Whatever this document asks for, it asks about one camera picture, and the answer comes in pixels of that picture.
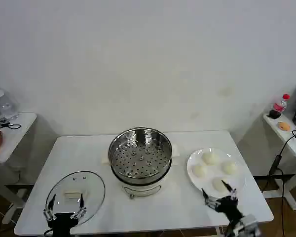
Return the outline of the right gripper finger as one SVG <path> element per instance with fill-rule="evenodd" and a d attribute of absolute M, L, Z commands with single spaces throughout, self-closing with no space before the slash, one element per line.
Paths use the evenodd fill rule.
<path fill-rule="evenodd" d="M 224 180 L 221 180 L 223 185 L 226 187 L 226 189 L 229 191 L 229 195 L 222 197 L 222 200 L 230 200 L 230 201 L 238 201 L 237 198 L 237 190 L 232 188 L 228 183 L 226 183 Z"/>
<path fill-rule="evenodd" d="M 205 205 L 213 210 L 217 210 L 221 205 L 218 199 L 215 197 L 209 196 L 203 188 L 201 189 L 201 191 L 202 191 Z"/>

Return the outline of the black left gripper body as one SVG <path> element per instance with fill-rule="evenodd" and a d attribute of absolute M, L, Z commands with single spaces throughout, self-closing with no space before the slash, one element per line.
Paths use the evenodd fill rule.
<path fill-rule="evenodd" d="M 48 227 L 52 230 L 53 237 L 70 237 L 71 228 L 77 226 L 77 217 L 71 218 L 73 213 L 56 213 L 56 219 L 47 221 Z"/>

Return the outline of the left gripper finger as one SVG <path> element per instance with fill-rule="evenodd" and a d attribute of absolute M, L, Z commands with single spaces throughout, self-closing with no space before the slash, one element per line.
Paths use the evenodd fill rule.
<path fill-rule="evenodd" d="M 72 216 L 71 216 L 71 219 L 75 219 L 75 220 L 78 220 L 80 219 L 81 217 L 83 217 L 86 213 L 86 207 L 84 206 L 84 198 L 83 198 L 83 194 L 80 195 L 80 198 L 79 198 L 79 211 L 77 213 L 74 213 Z"/>
<path fill-rule="evenodd" d="M 52 199 L 49 201 L 47 208 L 43 210 L 43 214 L 46 218 L 46 221 L 56 220 L 56 216 L 53 213 L 55 199 L 56 199 L 56 194 L 54 194 Z"/>

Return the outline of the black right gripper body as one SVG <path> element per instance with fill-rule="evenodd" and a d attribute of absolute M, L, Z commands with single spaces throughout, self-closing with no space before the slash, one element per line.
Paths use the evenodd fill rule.
<path fill-rule="evenodd" d="M 238 210 L 238 198 L 232 196 L 225 196 L 217 199 L 217 206 L 215 211 L 223 213 L 230 223 L 237 223 L 244 217 L 244 215 Z"/>

